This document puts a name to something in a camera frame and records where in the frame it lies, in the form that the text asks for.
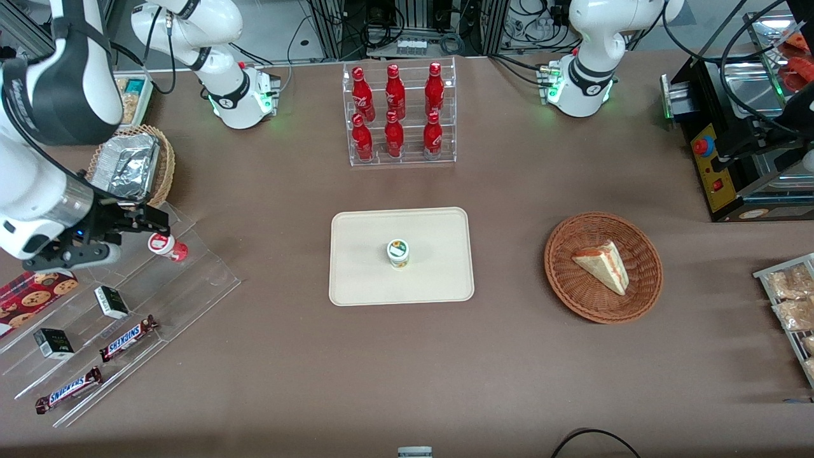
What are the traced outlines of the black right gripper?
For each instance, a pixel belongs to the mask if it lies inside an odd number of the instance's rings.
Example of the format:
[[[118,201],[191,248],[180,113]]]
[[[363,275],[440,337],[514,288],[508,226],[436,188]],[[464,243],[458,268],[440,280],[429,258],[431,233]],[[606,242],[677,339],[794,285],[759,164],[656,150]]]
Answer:
[[[121,246],[124,233],[170,235],[169,215],[150,205],[120,206],[120,201],[93,192],[89,212],[78,223],[78,242]]]

